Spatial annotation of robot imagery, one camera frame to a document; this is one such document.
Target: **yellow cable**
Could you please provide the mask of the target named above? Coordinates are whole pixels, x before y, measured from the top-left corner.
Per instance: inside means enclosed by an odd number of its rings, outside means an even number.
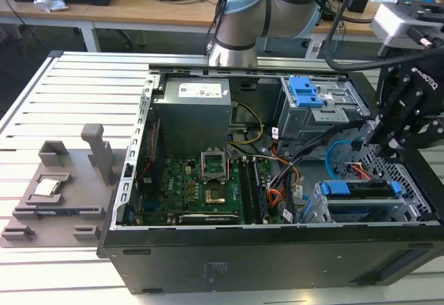
[[[260,126],[260,131],[259,134],[251,140],[247,140],[247,141],[229,141],[228,143],[233,143],[233,144],[250,144],[250,143],[256,143],[258,142],[261,138],[262,135],[264,135],[264,124],[262,123],[261,119],[259,118],[259,116],[246,104],[243,104],[241,102],[237,102],[237,104],[243,106],[244,108],[246,108],[259,122],[259,126]]]

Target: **desk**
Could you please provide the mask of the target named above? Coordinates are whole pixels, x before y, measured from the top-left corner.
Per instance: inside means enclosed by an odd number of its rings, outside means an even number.
[[[0,121],[0,230],[37,169],[43,141],[63,140],[68,149],[88,148],[80,131],[85,123],[97,122],[105,131],[114,128],[114,134],[104,136],[113,148],[126,148],[138,111],[137,88],[144,85],[148,64],[172,61],[205,64],[201,55],[65,52],[48,58]],[[259,65],[329,70],[323,60],[259,58]],[[378,72],[365,72],[373,85]],[[444,179],[444,148],[426,153]],[[95,251],[0,248],[0,304],[425,305],[442,304],[444,299],[443,258],[387,287],[133,296],[110,261],[97,258]]]
[[[113,0],[109,6],[72,5],[69,9],[46,13],[32,3],[15,3],[8,0],[26,24],[38,26],[67,26],[81,29],[88,51],[100,51],[95,28],[111,28],[139,31],[174,31],[206,33],[214,16],[214,5],[209,2],[189,5],[173,5],[155,0]],[[348,16],[370,18],[378,8],[368,2],[364,14],[347,12]],[[18,18],[0,0],[0,23],[20,24]],[[331,23],[322,21],[308,37],[311,42],[306,58],[315,58]],[[368,24],[347,23],[344,40],[355,42],[379,42]]]

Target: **wooden desk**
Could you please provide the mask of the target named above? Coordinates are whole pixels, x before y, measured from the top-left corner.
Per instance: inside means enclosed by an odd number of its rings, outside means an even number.
[[[83,19],[208,27],[213,20],[214,11],[215,6],[209,2],[181,5],[156,0],[113,0],[108,7],[89,6],[83,13]]]
[[[156,0],[113,0],[109,6],[71,5],[69,9],[46,13],[38,10],[32,3],[15,3],[8,0],[19,16],[30,25],[71,26],[80,28],[88,51],[100,51],[95,28],[111,28],[141,31],[179,31],[205,33],[214,16],[214,3],[208,0],[193,4],[170,4]],[[379,4],[368,2],[363,14],[347,12],[355,18],[371,18]],[[20,24],[5,0],[0,0],[0,22]],[[331,22],[322,21],[313,30],[310,38],[311,49],[316,50],[325,38]],[[378,42],[368,24],[346,23],[345,40]]]

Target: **blue cable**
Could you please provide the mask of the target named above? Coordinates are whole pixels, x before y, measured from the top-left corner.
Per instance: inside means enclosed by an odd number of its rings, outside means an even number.
[[[334,171],[333,171],[332,167],[330,166],[330,155],[332,154],[333,148],[341,143],[352,144],[352,142],[348,141],[348,140],[339,140],[339,141],[334,142],[330,146],[330,148],[327,149],[327,152],[325,153],[325,168],[327,169],[327,172],[330,175],[330,177],[334,180],[338,180],[338,177],[334,174]]]

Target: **power supply label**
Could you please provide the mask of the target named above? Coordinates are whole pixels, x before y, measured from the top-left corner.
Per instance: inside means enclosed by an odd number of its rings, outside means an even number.
[[[215,83],[182,83],[179,97],[222,98],[222,87]]]

